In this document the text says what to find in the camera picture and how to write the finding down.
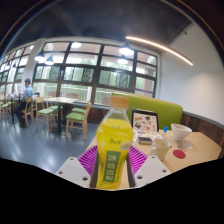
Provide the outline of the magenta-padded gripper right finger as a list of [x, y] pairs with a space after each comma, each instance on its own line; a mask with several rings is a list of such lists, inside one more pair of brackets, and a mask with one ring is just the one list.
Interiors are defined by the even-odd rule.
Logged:
[[134, 146], [130, 148], [126, 161], [131, 188], [143, 187], [171, 174], [157, 156], [147, 156]]

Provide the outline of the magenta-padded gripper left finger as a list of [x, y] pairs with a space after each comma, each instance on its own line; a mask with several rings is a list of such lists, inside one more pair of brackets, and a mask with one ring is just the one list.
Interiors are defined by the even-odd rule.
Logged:
[[95, 188], [97, 182], [97, 146], [78, 157], [69, 157], [56, 175], [84, 188]]

